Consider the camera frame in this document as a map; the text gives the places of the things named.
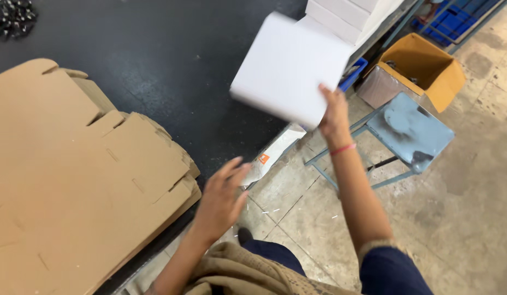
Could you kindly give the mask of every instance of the person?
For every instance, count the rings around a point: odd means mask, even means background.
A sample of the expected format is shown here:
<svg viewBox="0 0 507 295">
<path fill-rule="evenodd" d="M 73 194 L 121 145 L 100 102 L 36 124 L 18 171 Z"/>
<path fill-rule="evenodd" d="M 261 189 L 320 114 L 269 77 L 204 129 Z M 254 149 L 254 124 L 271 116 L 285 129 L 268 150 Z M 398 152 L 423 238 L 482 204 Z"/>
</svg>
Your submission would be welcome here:
<svg viewBox="0 0 507 295">
<path fill-rule="evenodd" d="M 396 245 L 369 185 L 350 135 L 344 94 L 322 84 L 319 89 L 328 103 L 319 129 L 341 188 L 338 197 L 359 258 L 362 293 L 432 294 L 413 261 Z M 208 180 L 191 228 L 145 294 L 354 294 L 306 278 L 286 247 L 254 240 L 245 228 L 239 230 L 241 246 L 211 247 L 236 222 L 246 203 L 248 191 L 235 198 L 250 169 L 250 164 L 239 165 L 241 161 L 240 157 L 230 160 Z"/>
<path fill-rule="evenodd" d="M 435 16 L 435 13 L 439 9 L 442 2 L 443 2 L 443 0 L 425 0 L 424 3 L 430 5 L 430 10 L 428 11 L 428 13 L 426 15 L 418 16 L 417 17 L 418 20 L 422 24 L 426 25 L 428 23 L 428 21 L 431 20 Z"/>
</svg>

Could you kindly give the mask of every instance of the dark pants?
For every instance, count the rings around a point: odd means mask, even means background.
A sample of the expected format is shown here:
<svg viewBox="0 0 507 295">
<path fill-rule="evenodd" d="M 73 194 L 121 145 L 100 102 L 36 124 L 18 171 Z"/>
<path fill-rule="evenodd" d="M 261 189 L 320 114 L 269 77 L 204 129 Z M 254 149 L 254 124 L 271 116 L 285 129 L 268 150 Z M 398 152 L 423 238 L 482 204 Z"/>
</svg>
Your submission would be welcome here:
<svg viewBox="0 0 507 295">
<path fill-rule="evenodd" d="M 278 262 L 306 277 L 301 263 L 293 253 L 281 244 L 259 240 L 249 240 L 242 246 L 244 249 L 266 259 Z"/>
</svg>

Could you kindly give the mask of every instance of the black table surface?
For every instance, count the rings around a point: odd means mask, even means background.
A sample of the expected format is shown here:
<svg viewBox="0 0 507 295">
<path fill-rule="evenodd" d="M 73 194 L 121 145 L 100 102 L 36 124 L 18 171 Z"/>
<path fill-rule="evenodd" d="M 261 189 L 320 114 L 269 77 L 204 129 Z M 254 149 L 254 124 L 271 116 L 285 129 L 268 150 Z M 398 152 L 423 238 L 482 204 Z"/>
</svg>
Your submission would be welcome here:
<svg viewBox="0 0 507 295">
<path fill-rule="evenodd" d="M 0 40 L 0 73 L 34 58 L 82 70 L 120 110 L 163 126 L 203 185 L 226 160 L 254 159 L 286 122 L 231 99 L 229 87 L 272 11 L 306 0 L 33 0 L 21 40 Z"/>
</svg>

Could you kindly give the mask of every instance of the white plastic bag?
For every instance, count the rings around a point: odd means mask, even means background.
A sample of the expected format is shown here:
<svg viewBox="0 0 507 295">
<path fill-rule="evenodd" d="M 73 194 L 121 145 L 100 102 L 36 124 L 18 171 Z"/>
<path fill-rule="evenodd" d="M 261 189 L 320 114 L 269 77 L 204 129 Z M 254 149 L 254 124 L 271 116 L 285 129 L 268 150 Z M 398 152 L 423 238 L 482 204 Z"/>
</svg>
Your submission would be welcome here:
<svg viewBox="0 0 507 295">
<path fill-rule="evenodd" d="M 286 150 L 295 140 L 301 139 L 306 131 L 296 123 L 292 123 L 284 133 L 277 138 L 260 156 L 252 163 L 252 168 L 241 185 L 261 179 L 273 164 L 279 159 L 283 151 Z"/>
</svg>

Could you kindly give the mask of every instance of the shoe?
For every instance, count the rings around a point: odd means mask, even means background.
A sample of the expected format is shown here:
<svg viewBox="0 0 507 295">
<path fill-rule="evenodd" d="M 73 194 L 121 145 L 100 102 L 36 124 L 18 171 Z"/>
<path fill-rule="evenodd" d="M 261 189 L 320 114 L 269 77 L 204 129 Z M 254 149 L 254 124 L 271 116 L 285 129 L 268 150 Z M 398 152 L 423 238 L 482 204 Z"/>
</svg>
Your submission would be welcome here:
<svg viewBox="0 0 507 295">
<path fill-rule="evenodd" d="M 237 232 L 238 239 L 239 239 L 239 245 L 244 245 L 249 240 L 253 240 L 252 233 L 249 229 L 245 227 L 239 228 L 239 231 Z"/>
</svg>

